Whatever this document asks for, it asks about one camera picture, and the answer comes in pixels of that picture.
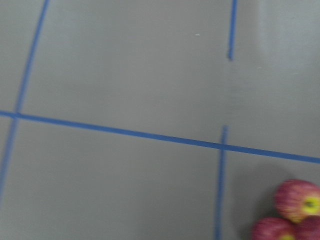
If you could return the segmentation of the red yellow apple front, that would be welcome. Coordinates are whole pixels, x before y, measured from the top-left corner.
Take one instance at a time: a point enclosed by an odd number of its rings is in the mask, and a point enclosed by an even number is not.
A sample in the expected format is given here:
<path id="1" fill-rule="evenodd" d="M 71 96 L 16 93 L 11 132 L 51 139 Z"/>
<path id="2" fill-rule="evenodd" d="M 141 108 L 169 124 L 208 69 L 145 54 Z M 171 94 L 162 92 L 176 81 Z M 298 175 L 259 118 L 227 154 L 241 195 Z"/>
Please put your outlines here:
<path id="1" fill-rule="evenodd" d="M 264 217 L 252 226 L 250 237 L 252 240 L 295 240 L 295 227 L 280 217 Z"/>

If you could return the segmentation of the lone red yellow apple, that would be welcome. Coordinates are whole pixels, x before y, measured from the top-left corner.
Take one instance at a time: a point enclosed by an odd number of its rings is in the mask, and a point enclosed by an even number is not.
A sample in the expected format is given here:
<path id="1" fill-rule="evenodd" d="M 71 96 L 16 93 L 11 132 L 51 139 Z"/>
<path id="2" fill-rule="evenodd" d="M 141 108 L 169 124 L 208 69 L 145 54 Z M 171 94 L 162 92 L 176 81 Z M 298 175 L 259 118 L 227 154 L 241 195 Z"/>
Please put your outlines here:
<path id="1" fill-rule="evenodd" d="M 320 217 L 309 216 L 295 227 L 296 240 L 320 240 Z"/>

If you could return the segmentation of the red yellow apple side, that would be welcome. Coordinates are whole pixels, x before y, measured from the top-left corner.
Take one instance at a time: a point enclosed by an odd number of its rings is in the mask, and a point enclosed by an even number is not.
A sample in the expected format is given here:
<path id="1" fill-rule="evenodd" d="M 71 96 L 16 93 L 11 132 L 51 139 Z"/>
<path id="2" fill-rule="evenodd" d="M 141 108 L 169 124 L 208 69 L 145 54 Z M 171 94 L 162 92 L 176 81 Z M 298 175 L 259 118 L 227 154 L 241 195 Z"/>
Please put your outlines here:
<path id="1" fill-rule="evenodd" d="M 277 187 L 273 200 L 278 213 L 294 224 L 320 215 L 320 187 L 306 180 L 285 180 Z"/>

